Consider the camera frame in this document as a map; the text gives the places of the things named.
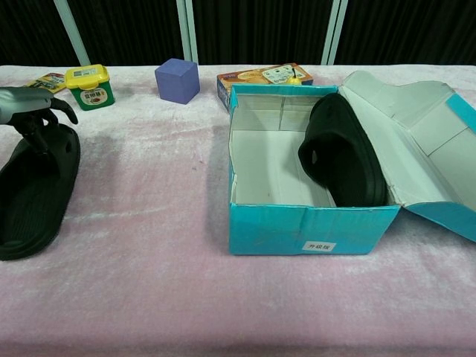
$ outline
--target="table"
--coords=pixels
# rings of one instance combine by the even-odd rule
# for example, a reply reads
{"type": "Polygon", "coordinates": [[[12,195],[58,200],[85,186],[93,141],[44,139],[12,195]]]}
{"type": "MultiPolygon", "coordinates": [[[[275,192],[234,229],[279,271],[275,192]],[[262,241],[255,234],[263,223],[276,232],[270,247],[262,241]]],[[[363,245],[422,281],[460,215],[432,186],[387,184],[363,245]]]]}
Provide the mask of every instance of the table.
{"type": "MultiPolygon", "coordinates": [[[[59,236],[0,262],[2,356],[474,356],[476,243],[402,211],[367,256],[228,253],[229,117],[200,66],[187,105],[160,100],[155,67],[111,67],[116,104],[83,112],[82,156],[59,236]]],[[[476,106],[471,66],[313,66],[441,80],[476,106]]],[[[0,86],[66,68],[0,67],[0,86]]],[[[20,139],[0,127],[0,165],[20,139]]]]}

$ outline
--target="foam block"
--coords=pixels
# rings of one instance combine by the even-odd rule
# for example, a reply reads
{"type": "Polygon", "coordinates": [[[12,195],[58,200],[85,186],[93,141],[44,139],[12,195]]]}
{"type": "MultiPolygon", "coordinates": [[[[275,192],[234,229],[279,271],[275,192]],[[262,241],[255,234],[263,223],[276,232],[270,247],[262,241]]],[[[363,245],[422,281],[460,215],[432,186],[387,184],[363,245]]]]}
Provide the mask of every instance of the foam block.
{"type": "Polygon", "coordinates": [[[155,70],[161,99],[187,104],[200,91],[199,70],[194,62],[171,58],[155,70]]]}

